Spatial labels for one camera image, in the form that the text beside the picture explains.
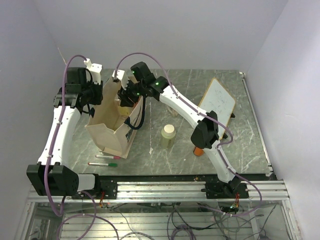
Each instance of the gray wall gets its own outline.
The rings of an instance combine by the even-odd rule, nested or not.
[[[304,239],[319,239],[320,2],[289,1],[247,73],[278,178]]]
[[[62,54],[114,68],[152,54],[170,69],[248,70],[287,0],[35,0]],[[133,57],[130,67],[146,57]],[[151,67],[158,66],[152,61]]]
[[[64,62],[31,0],[0,7],[0,239],[14,239],[48,138]]]

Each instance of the marker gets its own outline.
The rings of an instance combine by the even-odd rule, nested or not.
[[[119,156],[95,155],[97,159],[120,159]]]
[[[116,163],[95,163],[95,162],[88,162],[90,166],[105,166],[105,167],[117,167],[118,164]]]

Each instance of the gray table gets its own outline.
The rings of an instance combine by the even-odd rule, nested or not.
[[[106,81],[112,70],[104,70]],[[154,70],[156,76],[163,75]],[[229,162],[238,173],[268,173],[268,162],[259,135],[244,83],[235,70],[169,70],[169,77],[176,88],[198,105],[212,78],[217,78],[236,99],[229,122],[234,135],[233,143],[222,148]],[[166,106],[153,98],[147,98],[145,121],[136,133],[127,159],[97,159],[99,149],[85,130],[89,116],[83,114],[78,122],[70,148],[69,167],[76,173],[99,175],[168,175],[168,174],[214,174],[216,170],[206,155],[195,156],[190,137],[193,129],[181,116],[172,116]],[[171,149],[160,146],[161,129],[174,125],[176,140]],[[88,166],[88,162],[118,163],[118,167]]]

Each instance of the bottle cap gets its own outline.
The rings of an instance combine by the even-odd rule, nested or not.
[[[164,135],[167,137],[173,137],[175,135],[175,127],[171,124],[165,125],[163,130]]]

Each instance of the small whiteboard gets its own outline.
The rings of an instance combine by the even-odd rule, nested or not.
[[[215,111],[218,121],[227,126],[235,105],[236,100],[220,84],[218,79],[213,78],[200,101],[199,107],[208,113],[212,110]],[[218,134],[220,140],[223,138],[224,133],[225,129],[219,125]]]

